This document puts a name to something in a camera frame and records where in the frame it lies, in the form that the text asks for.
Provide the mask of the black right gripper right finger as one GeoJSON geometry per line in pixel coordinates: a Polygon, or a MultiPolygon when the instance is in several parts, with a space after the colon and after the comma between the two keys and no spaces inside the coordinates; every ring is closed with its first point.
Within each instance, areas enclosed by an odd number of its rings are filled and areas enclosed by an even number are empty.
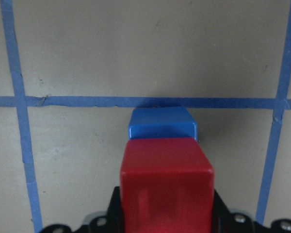
{"type": "Polygon", "coordinates": [[[278,219],[265,227],[243,213],[229,211],[219,194],[214,192],[212,212],[214,233],[291,233],[291,219],[278,219]]]}

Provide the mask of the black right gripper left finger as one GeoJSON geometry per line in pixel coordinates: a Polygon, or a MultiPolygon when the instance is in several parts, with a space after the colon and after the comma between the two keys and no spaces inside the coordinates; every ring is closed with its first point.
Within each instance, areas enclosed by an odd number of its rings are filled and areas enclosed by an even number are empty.
{"type": "Polygon", "coordinates": [[[63,224],[53,224],[45,227],[41,233],[123,233],[124,220],[120,203],[120,187],[113,189],[107,212],[103,216],[93,218],[88,224],[81,225],[77,230],[63,224]]]}

